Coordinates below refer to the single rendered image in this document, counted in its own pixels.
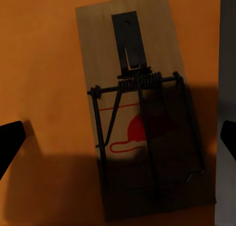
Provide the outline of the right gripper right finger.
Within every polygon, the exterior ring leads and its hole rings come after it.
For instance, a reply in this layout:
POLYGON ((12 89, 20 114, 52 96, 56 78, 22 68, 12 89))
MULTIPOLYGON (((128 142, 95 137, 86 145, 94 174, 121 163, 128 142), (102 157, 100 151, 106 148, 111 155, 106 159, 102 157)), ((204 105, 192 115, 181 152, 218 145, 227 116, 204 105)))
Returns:
POLYGON ((220 138, 236 160, 236 123, 224 121, 220 138))

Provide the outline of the mousetrap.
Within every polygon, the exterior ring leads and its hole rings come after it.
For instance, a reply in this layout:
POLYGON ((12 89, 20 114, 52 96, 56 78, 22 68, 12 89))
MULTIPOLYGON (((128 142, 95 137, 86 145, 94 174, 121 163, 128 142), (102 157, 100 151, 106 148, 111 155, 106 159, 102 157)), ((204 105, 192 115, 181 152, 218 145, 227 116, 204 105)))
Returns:
POLYGON ((75 13, 105 221, 217 204, 169 0, 75 13))

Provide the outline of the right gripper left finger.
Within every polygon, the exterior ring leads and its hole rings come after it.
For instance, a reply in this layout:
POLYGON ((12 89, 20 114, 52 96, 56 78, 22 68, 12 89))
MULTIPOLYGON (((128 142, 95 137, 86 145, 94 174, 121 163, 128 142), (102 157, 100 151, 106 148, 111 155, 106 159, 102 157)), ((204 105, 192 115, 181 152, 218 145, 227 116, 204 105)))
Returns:
POLYGON ((0 126, 0 180, 26 139, 21 121, 0 126))

